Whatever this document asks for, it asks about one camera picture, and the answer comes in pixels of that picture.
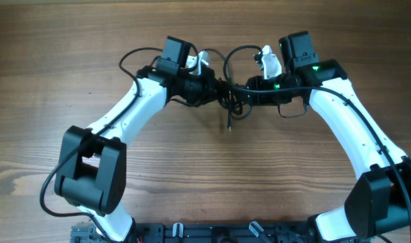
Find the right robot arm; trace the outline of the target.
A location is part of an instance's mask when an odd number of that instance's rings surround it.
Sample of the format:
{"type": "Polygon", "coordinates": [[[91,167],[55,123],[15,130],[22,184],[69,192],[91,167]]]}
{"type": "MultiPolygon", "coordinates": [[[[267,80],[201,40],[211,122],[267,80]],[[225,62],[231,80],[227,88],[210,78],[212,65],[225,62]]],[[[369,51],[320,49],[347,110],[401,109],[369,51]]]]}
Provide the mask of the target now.
{"type": "Polygon", "coordinates": [[[344,204],[312,218],[313,240],[361,241],[411,230],[411,158],[377,125],[334,59],[320,60],[308,32],[279,40],[254,55],[262,74],[238,88],[249,105],[280,106],[300,97],[318,113],[346,152],[356,183],[344,204]]]}

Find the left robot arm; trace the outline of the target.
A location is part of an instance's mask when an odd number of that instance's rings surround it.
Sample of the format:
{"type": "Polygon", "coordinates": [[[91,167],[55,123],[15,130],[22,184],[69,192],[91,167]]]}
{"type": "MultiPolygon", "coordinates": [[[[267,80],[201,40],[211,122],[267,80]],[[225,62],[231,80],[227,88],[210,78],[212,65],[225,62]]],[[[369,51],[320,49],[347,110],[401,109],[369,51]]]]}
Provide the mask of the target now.
{"type": "Polygon", "coordinates": [[[63,135],[57,166],[42,186],[53,180],[57,196],[78,208],[75,216],[92,221],[88,233],[97,242],[143,242],[145,228],[125,210],[121,199],[127,183],[127,149],[139,131],[169,102],[199,107],[220,99],[221,80],[209,67],[209,52],[168,37],[151,64],[132,73],[125,96],[86,128],[71,126],[63,135]]]}

